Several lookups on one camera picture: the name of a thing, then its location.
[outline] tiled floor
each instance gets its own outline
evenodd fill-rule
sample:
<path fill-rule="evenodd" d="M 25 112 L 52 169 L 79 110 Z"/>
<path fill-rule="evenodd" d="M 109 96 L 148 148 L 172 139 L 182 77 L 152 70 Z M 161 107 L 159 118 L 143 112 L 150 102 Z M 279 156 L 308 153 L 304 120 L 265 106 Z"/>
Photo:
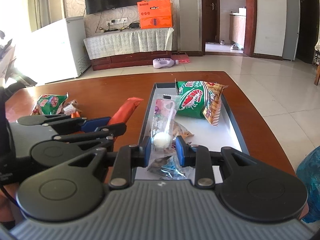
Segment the tiled floor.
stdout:
<path fill-rule="evenodd" d="M 237 83 L 280 142 L 294 169 L 320 145 L 320 86 L 316 70 L 301 61 L 277 61 L 233 56 L 190 57 L 171 68 L 136 66 L 92 71 L 80 79 L 136 73 L 225 71 Z"/>
<path fill-rule="evenodd" d="M 231 44 L 220 45 L 219 43 L 207 42 L 205 44 L 205 51 L 243 53 L 242 49 L 233 50 L 233 49 L 230 49 L 230 47 L 231 47 Z"/>

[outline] orange box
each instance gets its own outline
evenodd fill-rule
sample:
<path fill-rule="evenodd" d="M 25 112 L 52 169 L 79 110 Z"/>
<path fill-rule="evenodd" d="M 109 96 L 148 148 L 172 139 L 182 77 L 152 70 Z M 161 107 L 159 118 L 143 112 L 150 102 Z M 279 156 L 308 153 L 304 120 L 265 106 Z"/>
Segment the orange box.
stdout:
<path fill-rule="evenodd" d="M 172 27 L 170 0 L 141 1 L 137 4 L 142 29 Z"/>

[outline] plastic bottle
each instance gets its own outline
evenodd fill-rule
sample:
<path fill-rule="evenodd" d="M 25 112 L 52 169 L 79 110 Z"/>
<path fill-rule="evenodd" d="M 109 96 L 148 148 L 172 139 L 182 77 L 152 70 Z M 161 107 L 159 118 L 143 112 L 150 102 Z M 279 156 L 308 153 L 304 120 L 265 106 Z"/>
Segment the plastic bottle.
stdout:
<path fill-rule="evenodd" d="M 173 65 L 177 64 L 179 64 L 178 60 L 173 60 L 170 58 L 156 58 L 153 60 L 154 68 L 172 67 Z"/>

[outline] patterned wallpaper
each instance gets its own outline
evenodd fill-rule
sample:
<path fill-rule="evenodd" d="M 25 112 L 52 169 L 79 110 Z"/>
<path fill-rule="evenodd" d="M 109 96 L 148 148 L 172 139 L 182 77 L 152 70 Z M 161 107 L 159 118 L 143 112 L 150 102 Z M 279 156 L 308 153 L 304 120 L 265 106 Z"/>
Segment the patterned wallpaper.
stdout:
<path fill-rule="evenodd" d="M 173 28 L 176 25 L 176 17 L 175 17 L 175 0 L 171 0 L 173 3 L 172 6 L 172 14 L 173 14 Z M 84 0 L 65 0 L 66 4 L 66 13 L 67 17 L 74 17 L 74 16 L 82 16 L 84 14 L 85 9 L 85 2 Z M 99 19 L 100 19 L 100 12 L 90 15 L 84 15 L 84 26 L 85 32 L 87 37 L 91 37 L 94 35 L 95 30 L 97 28 Z M 118 19 L 128 17 L 129 23 L 139 20 L 138 14 L 138 6 L 128 6 L 123 8 L 117 8 L 114 10 L 107 10 L 102 13 L 101 20 L 99 27 L 107 29 L 107 20 Z M 121 28 L 122 25 L 112 25 L 114 28 Z M 177 33 L 173 32 L 173 40 L 172 40 L 172 49 L 177 49 Z"/>

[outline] wooden cabinet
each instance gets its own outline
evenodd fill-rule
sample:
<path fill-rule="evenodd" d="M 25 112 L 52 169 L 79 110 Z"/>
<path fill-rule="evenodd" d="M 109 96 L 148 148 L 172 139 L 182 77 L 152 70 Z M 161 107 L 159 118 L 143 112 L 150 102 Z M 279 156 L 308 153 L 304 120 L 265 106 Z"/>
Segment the wooden cabinet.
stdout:
<path fill-rule="evenodd" d="M 241 45 L 242 48 L 244 46 L 245 20 L 245 16 L 230 15 L 229 39 Z"/>
<path fill-rule="evenodd" d="M 102 70 L 119 67 L 152 65 L 155 58 L 170 58 L 171 51 L 137 52 L 132 54 L 114 55 L 91 60 L 93 70 Z"/>

